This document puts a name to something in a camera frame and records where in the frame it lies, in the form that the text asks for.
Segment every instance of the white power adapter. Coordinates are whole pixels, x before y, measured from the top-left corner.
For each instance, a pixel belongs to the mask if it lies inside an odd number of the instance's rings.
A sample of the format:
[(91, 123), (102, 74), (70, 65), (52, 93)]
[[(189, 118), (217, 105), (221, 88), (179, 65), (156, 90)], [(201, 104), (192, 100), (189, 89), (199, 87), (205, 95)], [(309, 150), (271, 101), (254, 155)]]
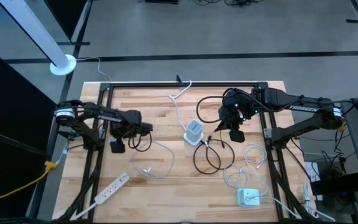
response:
[(186, 127), (183, 135), (185, 140), (192, 146), (196, 146), (204, 137), (203, 126), (196, 120), (191, 121)]
[(77, 220), (87, 212), (89, 212), (92, 208), (97, 205), (103, 204), (109, 197), (114, 195), (121, 187), (124, 186), (126, 182), (129, 180), (129, 175), (126, 173), (121, 174), (117, 179), (115, 179), (110, 185), (108, 185), (102, 192), (100, 192), (95, 198), (94, 203), (89, 206), (87, 209), (83, 210), (81, 213), (76, 215), (72, 220)]
[(237, 204), (240, 207), (259, 206), (259, 190), (258, 189), (238, 189)]

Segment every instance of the white pole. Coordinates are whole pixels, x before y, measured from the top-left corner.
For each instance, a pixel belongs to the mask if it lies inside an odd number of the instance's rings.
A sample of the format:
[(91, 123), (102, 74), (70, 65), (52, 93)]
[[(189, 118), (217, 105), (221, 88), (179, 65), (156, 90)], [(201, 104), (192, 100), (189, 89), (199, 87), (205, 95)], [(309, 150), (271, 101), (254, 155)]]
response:
[(50, 71), (55, 75), (67, 75), (76, 66), (71, 55), (65, 55), (52, 36), (41, 24), (24, 0), (0, 0), (1, 5), (52, 61)]

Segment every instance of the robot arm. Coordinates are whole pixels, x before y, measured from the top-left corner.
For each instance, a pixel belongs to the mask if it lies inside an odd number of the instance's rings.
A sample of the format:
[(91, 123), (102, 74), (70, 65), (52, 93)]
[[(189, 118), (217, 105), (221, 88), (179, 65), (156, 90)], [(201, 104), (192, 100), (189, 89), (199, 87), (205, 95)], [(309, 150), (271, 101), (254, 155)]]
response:
[(222, 106), (219, 109), (221, 123), (215, 131), (230, 129), (232, 141), (245, 141), (239, 125), (259, 112), (279, 112), (295, 110), (314, 113), (305, 121), (287, 128), (265, 130), (267, 138), (272, 139), (274, 146), (285, 146), (292, 138), (309, 131), (324, 128), (337, 129), (342, 125), (341, 109), (335, 107), (328, 98), (309, 98), (303, 95), (288, 95), (274, 88), (253, 89), (252, 93), (229, 88), (223, 94)]
[(125, 152), (122, 138), (134, 138), (137, 134), (148, 135), (153, 130), (152, 124), (143, 123), (139, 111), (120, 111), (92, 102), (83, 103), (79, 100), (64, 101), (55, 110), (56, 122), (62, 126), (71, 127), (84, 141), (87, 150), (99, 150), (101, 145), (99, 131), (91, 129), (84, 120), (98, 118), (110, 122), (110, 134), (117, 139), (116, 147), (119, 152)]

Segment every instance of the electrical outlet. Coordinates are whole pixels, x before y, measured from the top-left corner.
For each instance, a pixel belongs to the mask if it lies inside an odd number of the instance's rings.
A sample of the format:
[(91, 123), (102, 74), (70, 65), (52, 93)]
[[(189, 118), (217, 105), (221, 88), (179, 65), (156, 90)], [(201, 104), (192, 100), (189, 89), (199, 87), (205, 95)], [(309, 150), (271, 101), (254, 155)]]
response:
[(259, 190), (258, 189), (238, 189), (237, 204), (240, 207), (259, 206)]
[(129, 175), (126, 173), (121, 174), (117, 179), (115, 179), (110, 185), (108, 185), (102, 192), (100, 192), (95, 198), (94, 201), (96, 204), (101, 205), (109, 197), (115, 194), (121, 187), (125, 185), (129, 180)]

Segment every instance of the power strip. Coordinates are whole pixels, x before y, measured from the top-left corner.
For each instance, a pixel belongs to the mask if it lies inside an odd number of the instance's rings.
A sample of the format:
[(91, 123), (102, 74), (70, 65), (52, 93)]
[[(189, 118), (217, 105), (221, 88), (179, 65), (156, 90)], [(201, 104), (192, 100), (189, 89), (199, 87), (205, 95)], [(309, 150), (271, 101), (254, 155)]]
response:
[(117, 179), (115, 179), (109, 186), (107, 186), (94, 198), (96, 204), (101, 205), (102, 203), (104, 203), (109, 197), (114, 195), (122, 186), (124, 186), (124, 184), (128, 182), (128, 180), (128, 174), (121, 174)]
[(100, 192), (95, 198), (94, 203), (89, 206), (87, 209), (83, 210), (81, 213), (77, 214), (71, 220), (77, 220), (81, 218), (84, 214), (89, 212), (92, 208), (97, 205), (103, 204), (109, 197), (115, 194), (121, 187), (124, 186), (129, 180), (129, 175), (126, 173), (121, 174), (117, 179), (115, 179), (110, 185), (108, 185), (102, 192)]

